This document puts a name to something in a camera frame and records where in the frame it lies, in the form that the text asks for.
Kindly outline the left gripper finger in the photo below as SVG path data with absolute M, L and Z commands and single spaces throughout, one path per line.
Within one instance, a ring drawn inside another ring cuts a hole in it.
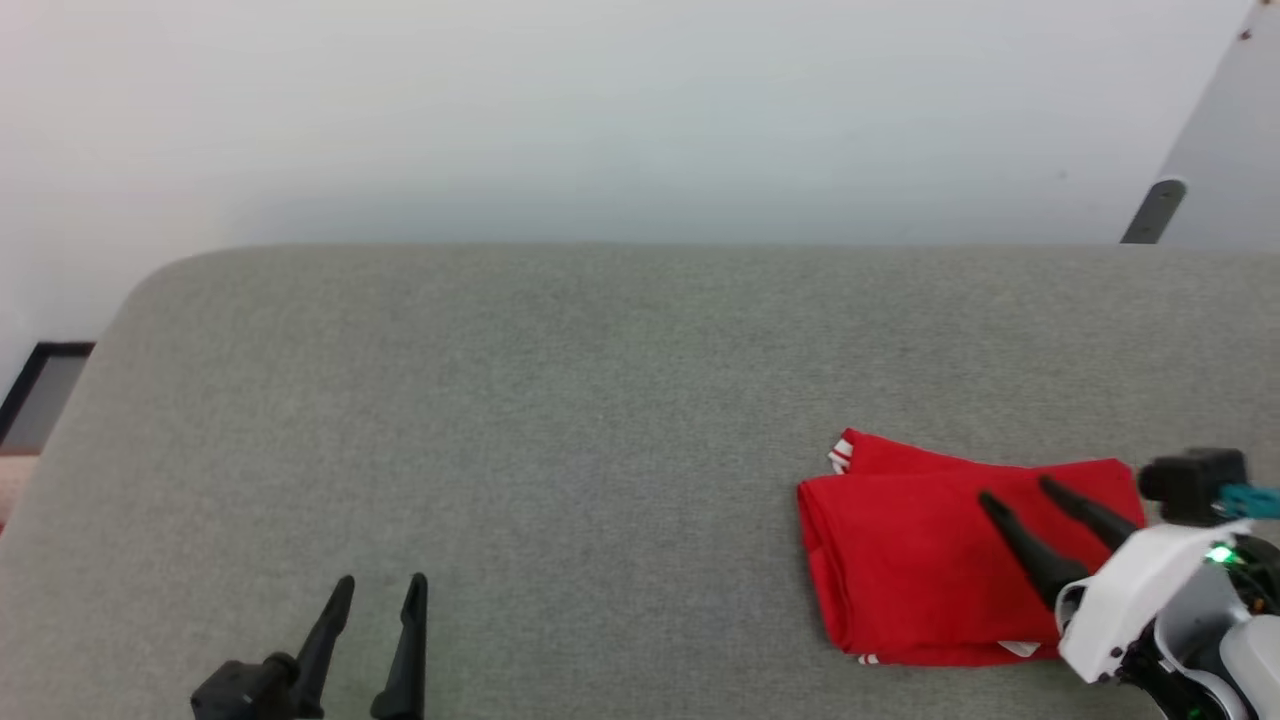
M 399 611 L 394 659 L 383 691 L 371 703 L 371 719 L 425 719 L 428 601 L 428 578 L 415 573 Z
M 324 719 L 323 693 L 337 639 L 346 629 L 355 594 L 355 578 L 342 577 L 297 655 L 298 675 L 291 689 L 297 719 Z

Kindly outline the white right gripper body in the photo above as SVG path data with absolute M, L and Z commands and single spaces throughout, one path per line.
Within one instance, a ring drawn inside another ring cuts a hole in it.
M 1059 655 L 1084 682 L 1096 684 L 1137 673 L 1147 650 L 1157 674 L 1193 687 L 1230 687 L 1229 670 L 1190 666 L 1204 650 L 1219 661 L 1215 643 L 1244 630 L 1249 611 L 1222 564 L 1211 555 L 1234 550 L 1251 520 L 1216 527 L 1160 524 L 1133 533 L 1092 577 L 1073 582 L 1057 597 Z

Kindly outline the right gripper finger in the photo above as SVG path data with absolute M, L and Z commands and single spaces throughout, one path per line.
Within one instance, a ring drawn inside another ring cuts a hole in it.
M 1050 510 L 1042 529 L 1050 530 L 1059 541 L 1071 537 L 1079 544 L 1088 536 L 1098 547 L 1116 552 L 1146 528 L 1142 521 L 1121 515 L 1051 475 L 1038 477 L 1038 489 L 1048 501 Z
M 1088 577 L 1087 568 L 1027 529 L 991 492 L 980 492 L 978 501 L 1042 603 L 1047 609 L 1079 609 L 1084 591 L 1076 583 Z

